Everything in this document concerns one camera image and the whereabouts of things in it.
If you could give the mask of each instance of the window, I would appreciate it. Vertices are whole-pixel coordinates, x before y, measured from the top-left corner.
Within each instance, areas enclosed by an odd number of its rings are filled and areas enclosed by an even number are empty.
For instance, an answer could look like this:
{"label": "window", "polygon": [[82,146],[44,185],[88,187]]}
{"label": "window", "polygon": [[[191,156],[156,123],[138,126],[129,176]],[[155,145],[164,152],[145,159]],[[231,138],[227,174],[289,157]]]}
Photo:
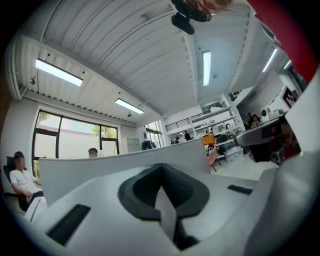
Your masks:
{"label": "window", "polygon": [[59,134],[59,158],[87,158],[88,149],[99,150],[99,126],[62,118]]}
{"label": "window", "polygon": [[103,155],[116,156],[119,154],[118,147],[118,130],[117,128],[101,125],[100,147]]}
{"label": "window", "polygon": [[39,112],[33,132],[32,167],[33,174],[39,177],[39,158],[57,157],[57,138],[61,117]]}
{"label": "window", "polygon": [[147,139],[154,142],[154,144],[156,145],[157,148],[160,147],[164,147],[164,140],[162,138],[162,133],[161,133],[161,128],[160,128],[160,122],[159,121],[155,121],[152,122],[148,125],[145,126],[146,127],[146,136]]}
{"label": "window", "polygon": [[39,158],[87,158],[90,148],[118,155],[118,129],[40,111],[33,133],[33,174],[39,177]]}

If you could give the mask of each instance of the floor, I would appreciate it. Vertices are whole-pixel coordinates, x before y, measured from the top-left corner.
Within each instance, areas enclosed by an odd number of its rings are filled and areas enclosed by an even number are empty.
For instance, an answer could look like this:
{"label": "floor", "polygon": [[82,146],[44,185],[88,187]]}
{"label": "floor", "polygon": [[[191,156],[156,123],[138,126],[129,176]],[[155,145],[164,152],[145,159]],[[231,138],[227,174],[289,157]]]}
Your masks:
{"label": "floor", "polygon": [[273,162],[254,162],[247,154],[239,160],[227,162],[224,158],[214,162],[214,168],[210,166],[213,175],[229,176],[240,179],[259,180],[264,170],[278,167]]}

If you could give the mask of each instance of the ceiling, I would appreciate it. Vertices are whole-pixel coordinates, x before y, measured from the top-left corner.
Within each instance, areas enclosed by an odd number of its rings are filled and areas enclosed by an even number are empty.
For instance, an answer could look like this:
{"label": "ceiling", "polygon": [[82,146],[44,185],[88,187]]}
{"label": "ceiling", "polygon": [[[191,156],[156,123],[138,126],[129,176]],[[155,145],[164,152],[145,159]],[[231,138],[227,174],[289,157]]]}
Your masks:
{"label": "ceiling", "polygon": [[[174,12],[169,0],[47,1],[15,43],[17,83],[44,97],[145,125],[264,79],[261,71],[274,45],[248,5],[235,4],[210,22],[193,21],[193,36],[171,24]],[[212,52],[212,66],[210,84],[203,87],[205,51]],[[82,78],[82,85],[36,70],[38,58]],[[280,52],[272,65],[285,60]],[[144,113],[127,117],[129,110],[116,105],[117,98]]]}

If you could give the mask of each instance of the wall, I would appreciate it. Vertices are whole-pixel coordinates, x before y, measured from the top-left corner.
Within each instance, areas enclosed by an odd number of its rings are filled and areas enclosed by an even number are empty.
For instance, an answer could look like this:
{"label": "wall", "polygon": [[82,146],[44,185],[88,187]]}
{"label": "wall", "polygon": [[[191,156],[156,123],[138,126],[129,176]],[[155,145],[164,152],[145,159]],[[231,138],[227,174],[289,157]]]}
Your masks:
{"label": "wall", "polygon": [[21,151],[25,156],[27,169],[32,169],[32,139],[36,124],[38,104],[31,100],[13,100],[2,130],[0,145],[1,168],[7,164],[7,156],[13,157]]}
{"label": "wall", "polygon": [[233,103],[238,106],[251,92],[253,92],[253,89],[254,87],[243,89]]}
{"label": "wall", "polygon": [[270,72],[265,82],[258,88],[257,93],[249,100],[248,103],[243,102],[239,112],[247,115],[248,113],[256,114],[261,117],[261,110],[265,108],[283,88],[284,83],[279,75],[273,70]]}
{"label": "wall", "polygon": [[[9,106],[12,99],[12,96],[9,92],[9,88],[7,85],[7,80],[5,78],[5,74],[1,72],[0,75],[0,143],[2,140],[2,130],[5,124],[7,112],[9,110]],[[7,161],[3,162],[2,159],[0,159],[0,166],[2,167],[2,164],[5,164]]]}
{"label": "wall", "polygon": [[113,126],[118,128],[119,151],[122,152],[121,139],[135,136],[137,129],[125,125],[103,122],[100,119],[91,118],[81,114],[72,113],[30,99],[14,100],[10,104],[1,133],[0,162],[1,169],[7,164],[6,156],[13,156],[15,152],[21,151],[25,156],[27,169],[32,169],[32,140],[36,119],[39,110],[48,111],[53,114],[87,121],[91,123]]}

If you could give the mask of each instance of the red object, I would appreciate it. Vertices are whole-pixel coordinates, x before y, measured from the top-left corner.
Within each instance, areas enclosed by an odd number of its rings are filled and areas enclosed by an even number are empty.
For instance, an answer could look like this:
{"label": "red object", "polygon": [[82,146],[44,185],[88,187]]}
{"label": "red object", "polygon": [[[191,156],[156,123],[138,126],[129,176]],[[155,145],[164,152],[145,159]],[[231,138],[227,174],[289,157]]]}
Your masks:
{"label": "red object", "polygon": [[281,42],[281,48],[298,73],[309,83],[316,73],[318,60],[297,22],[274,0],[247,1]]}

